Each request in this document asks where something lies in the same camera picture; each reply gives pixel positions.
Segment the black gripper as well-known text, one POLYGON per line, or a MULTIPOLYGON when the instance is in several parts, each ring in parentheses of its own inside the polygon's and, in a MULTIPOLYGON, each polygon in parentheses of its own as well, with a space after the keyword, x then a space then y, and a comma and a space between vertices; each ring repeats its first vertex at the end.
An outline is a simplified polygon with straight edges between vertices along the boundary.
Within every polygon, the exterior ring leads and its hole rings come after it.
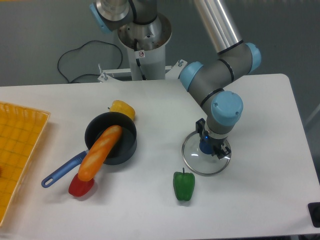
POLYGON ((207 122, 201 118, 195 123, 195 131, 199 134, 199 146, 201 148, 213 148, 212 156, 219 160, 231 156, 231 147, 228 142, 224 142, 228 133, 219 134, 212 131, 207 122))

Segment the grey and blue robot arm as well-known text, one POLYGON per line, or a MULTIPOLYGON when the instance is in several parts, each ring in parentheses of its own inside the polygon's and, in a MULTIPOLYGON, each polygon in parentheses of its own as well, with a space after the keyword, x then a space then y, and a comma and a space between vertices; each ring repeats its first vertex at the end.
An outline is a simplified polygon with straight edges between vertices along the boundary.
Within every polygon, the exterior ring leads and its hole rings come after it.
MULTIPOLYGON (((197 0, 195 6, 218 59, 210 66, 189 63, 179 79, 207 116, 196 123, 200 150, 222 159, 231 153, 227 137, 243 110, 242 99, 225 87, 254 71, 261 64, 261 53, 243 41, 224 1, 197 0)), ((165 46, 172 28, 155 0, 96 0, 89 8, 99 28, 116 31, 127 48, 134 81, 165 77, 165 46)))

